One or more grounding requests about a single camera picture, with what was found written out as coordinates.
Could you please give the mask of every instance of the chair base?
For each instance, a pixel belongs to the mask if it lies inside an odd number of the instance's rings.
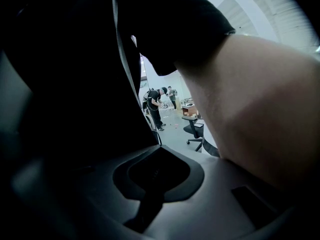
[[[189,145],[190,142],[201,142],[198,145],[198,147],[195,149],[195,151],[198,151],[202,147],[202,138],[191,138],[191,139],[188,139],[188,141],[186,143]]]

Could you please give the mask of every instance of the black sleeve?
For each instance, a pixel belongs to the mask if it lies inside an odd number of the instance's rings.
[[[153,90],[151,93],[150,93],[150,97],[152,99],[154,99],[155,101],[157,101],[157,99],[159,98],[159,93],[156,91],[156,90]]]
[[[119,25],[158,75],[176,70],[177,60],[197,62],[235,29],[208,0],[117,0]]]

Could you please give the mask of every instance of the man's arm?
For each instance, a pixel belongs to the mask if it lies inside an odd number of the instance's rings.
[[[222,158],[282,190],[307,178],[320,153],[318,61],[233,35],[202,63],[175,65]]]
[[[161,104],[157,103],[154,98],[152,98],[151,103],[152,103],[153,105],[156,105],[156,106],[158,106],[159,108],[161,108]]]

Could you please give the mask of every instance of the man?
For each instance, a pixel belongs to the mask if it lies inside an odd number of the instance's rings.
[[[174,106],[174,109],[176,110],[177,109],[177,105],[176,105],[175,91],[172,90],[171,86],[168,86],[168,90],[169,90],[168,97],[169,97],[170,101],[172,102],[172,104]]]
[[[162,123],[160,113],[159,113],[159,108],[162,107],[162,101],[160,100],[161,95],[167,94],[167,88],[162,87],[157,90],[152,90],[150,91],[148,95],[148,107],[150,110],[150,114],[154,120],[155,126],[159,131],[163,131],[164,129],[162,126],[165,126],[165,123]]]

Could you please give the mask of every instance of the black t-shirt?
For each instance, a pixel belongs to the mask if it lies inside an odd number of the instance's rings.
[[[199,59],[234,32],[207,0],[118,0],[118,6],[118,26],[136,92],[139,52],[159,75],[167,75],[175,70],[174,61]],[[147,23],[141,20],[142,12]],[[125,120],[111,132],[106,130],[111,127],[110,90],[118,90],[117,96],[132,104],[136,99],[119,56],[112,0],[32,0],[11,22],[4,50],[36,100],[22,122],[27,136],[32,132],[36,140],[49,134],[59,142],[73,138],[90,150],[103,145],[106,134],[122,135]],[[116,113],[118,118],[128,117],[127,109]],[[130,114],[137,120],[142,116],[138,104]],[[137,145],[139,136],[126,142]],[[121,141],[115,138],[113,144]]]
[[[160,89],[157,90],[152,90],[149,95],[148,95],[148,106],[151,110],[155,111],[158,110],[159,107],[152,104],[152,99],[155,100],[155,102],[157,102],[158,100],[160,100],[161,95],[160,95]]]

